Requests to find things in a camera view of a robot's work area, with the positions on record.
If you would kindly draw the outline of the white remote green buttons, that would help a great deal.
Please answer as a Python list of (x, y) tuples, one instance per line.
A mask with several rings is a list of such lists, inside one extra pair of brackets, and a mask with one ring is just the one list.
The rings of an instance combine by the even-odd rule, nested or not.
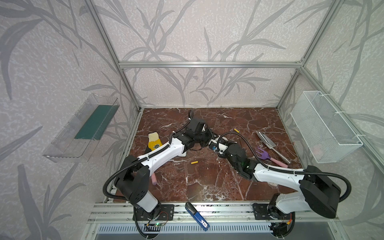
[(216, 152), (224, 152), (228, 148), (228, 139), (222, 138), (218, 143), (219, 139), (210, 140), (208, 148)]

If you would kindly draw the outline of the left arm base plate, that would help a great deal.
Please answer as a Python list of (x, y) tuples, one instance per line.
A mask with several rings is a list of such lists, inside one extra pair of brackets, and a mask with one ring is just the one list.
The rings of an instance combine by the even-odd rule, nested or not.
[(175, 205), (160, 204), (151, 212), (146, 212), (143, 208), (134, 208), (134, 221), (172, 221), (175, 213)]

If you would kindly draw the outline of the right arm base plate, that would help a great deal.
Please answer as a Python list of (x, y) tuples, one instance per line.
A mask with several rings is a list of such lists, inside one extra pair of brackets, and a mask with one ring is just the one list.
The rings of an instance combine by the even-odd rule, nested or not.
[(287, 222), (291, 219), (291, 214), (284, 214), (276, 208), (269, 207), (269, 204), (253, 203), (252, 209), (255, 220)]

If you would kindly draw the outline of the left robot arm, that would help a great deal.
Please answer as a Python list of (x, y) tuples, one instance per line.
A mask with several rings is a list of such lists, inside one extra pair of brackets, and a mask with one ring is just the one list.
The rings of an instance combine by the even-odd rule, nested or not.
[(126, 157), (127, 162), (104, 183), (103, 194), (110, 199), (128, 201), (147, 213), (158, 212), (161, 204), (149, 191), (150, 176), (196, 144), (204, 148), (216, 137), (204, 120), (190, 118), (181, 129), (170, 134), (163, 146), (139, 157)]

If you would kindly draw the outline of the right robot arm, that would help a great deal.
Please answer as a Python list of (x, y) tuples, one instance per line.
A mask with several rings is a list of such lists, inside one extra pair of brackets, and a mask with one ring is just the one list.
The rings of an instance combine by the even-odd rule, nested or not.
[(350, 181), (338, 174), (322, 172), (315, 166), (306, 169), (287, 169), (267, 165), (248, 158), (246, 150), (237, 143), (219, 144), (219, 157), (227, 159), (244, 179), (266, 182), (293, 189), (290, 194), (275, 195), (269, 206), (284, 214), (313, 211), (334, 219), (340, 202), (352, 192)]

